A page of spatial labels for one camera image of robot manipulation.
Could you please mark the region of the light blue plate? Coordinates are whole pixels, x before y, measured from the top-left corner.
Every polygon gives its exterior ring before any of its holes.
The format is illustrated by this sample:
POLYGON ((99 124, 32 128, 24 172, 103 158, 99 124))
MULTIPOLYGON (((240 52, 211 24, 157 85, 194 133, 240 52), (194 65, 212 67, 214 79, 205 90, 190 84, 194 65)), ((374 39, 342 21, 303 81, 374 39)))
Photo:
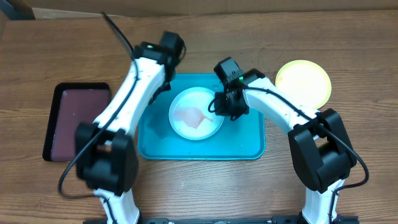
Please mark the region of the light blue plate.
POLYGON ((199 141, 214 135, 224 121, 223 116, 208 111, 215 92, 204 87, 181 91, 171 102, 169 122, 181 137, 199 141))

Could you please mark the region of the yellow plate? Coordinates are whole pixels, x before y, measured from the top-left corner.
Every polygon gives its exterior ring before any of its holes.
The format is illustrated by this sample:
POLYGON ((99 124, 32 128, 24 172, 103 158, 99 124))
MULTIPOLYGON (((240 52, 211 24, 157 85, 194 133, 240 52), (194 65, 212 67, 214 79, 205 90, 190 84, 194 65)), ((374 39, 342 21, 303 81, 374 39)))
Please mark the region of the yellow plate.
POLYGON ((277 72, 275 85, 284 93, 303 104, 319 109, 331 96, 331 81, 327 72, 308 60, 294 60, 277 72))

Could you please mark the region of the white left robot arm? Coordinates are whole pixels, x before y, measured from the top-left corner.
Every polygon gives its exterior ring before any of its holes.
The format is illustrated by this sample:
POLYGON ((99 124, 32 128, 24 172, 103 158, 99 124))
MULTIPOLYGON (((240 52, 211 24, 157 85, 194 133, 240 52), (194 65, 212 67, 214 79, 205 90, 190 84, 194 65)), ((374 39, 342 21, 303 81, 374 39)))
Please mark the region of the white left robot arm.
POLYGON ((76 157, 70 165, 101 200, 107 223, 139 222, 132 196, 139 165, 134 133, 145 108, 170 89, 185 53, 181 40, 143 42, 132 48, 129 73, 110 104, 93 123, 76 129, 76 157))

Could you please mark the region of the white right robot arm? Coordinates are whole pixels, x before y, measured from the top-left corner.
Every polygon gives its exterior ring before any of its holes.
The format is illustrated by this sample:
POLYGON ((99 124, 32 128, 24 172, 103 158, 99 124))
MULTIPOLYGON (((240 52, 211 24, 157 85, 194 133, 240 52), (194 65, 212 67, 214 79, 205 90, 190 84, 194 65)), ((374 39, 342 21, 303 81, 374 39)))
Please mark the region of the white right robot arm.
POLYGON ((340 115, 294 102, 259 70, 217 66, 214 72, 224 90, 215 94, 208 111, 235 120, 254 109, 278 125, 288 135, 295 173, 306 187, 300 222, 338 223, 339 192, 359 162, 340 115))

